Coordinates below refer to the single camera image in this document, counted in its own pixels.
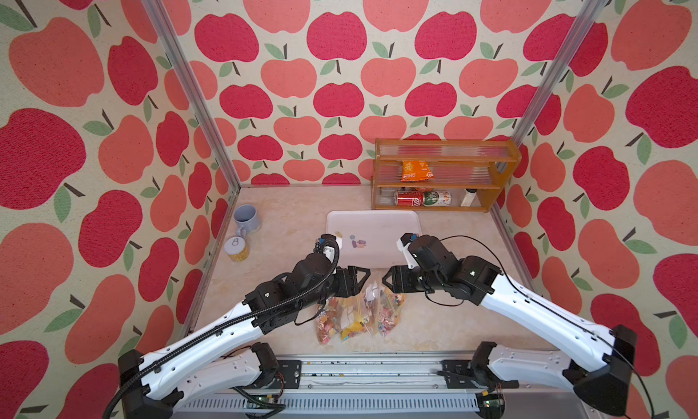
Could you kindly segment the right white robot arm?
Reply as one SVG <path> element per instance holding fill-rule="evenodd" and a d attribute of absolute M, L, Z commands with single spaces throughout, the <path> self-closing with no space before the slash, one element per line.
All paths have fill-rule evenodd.
<path fill-rule="evenodd" d="M 430 297 L 444 291 L 458 302 L 511 319 L 557 348 L 554 353 L 526 352 L 482 342 L 467 365 L 466 378 L 488 391 L 521 382 L 554 387 L 601 413 L 626 414 L 637 344 L 632 329 L 585 320 L 482 257 L 457 258 L 432 235 L 405 234 L 396 245 L 406 263 L 391 267 L 383 278 L 393 293 Z"/>

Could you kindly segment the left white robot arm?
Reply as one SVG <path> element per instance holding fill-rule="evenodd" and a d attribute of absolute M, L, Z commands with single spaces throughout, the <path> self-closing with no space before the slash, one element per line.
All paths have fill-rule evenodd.
<path fill-rule="evenodd" d="M 369 276 L 366 268 L 341 268 L 326 255 L 307 255 L 189 337 L 145 355 L 122 355 L 121 386 L 104 416 L 120 406 L 126 418 L 169 418 L 214 392 L 269 384 L 279 364 L 261 337 L 294 322 L 307 307 L 359 295 Z"/>

